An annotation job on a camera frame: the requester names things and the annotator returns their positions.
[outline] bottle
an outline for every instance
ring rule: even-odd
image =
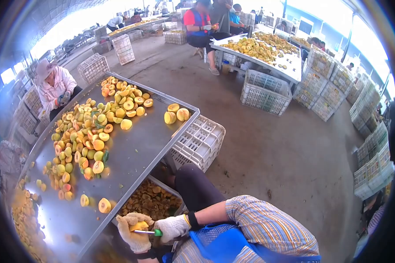
[[[227,75],[230,71],[230,63],[227,60],[222,61],[222,74]]]

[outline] red shirt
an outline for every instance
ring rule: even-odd
[[[203,18],[203,14],[200,14],[200,17],[202,19],[202,26],[205,25],[206,21],[210,21],[211,19],[209,18],[209,15],[206,15],[206,20]],[[195,25],[195,14],[189,9],[186,11],[183,17],[184,25]]]

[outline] green leaf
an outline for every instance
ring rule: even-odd
[[[97,129],[104,129],[105,128],[105,126],[102,126],[101,124],[99,124],[98,121],[95,121],[95,127]]]

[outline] concrete floor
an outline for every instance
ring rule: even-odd
[[[353,152],[363,139],[347,101],[326,123],[295,101],[277,117],[241,105],[242,76],[212,75],[189,45],[151,37],[132,46],[136,60],[125,66],[114,50],[104,54],[112,72],[190,103],[226,128],[206,172],[226,197],[250,194],[296,218],[316,236],[324,262],[352,258],[361,208],[353,194]],[[76,67],[90,55],[91,50],[66,66],[81,87],[86,84]]]

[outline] pink jacket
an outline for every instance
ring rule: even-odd
[[[56,71],[54,87],[51,87],[45,81],[42,81],[37,87],[42,106],[47,113],[58,108],[55,101],[60,95],[64,94],[66,91],[73,94],[73,89],[77,86],[76,81],[67,69],[62,68],[61,66],[56,66],[54,70]]]

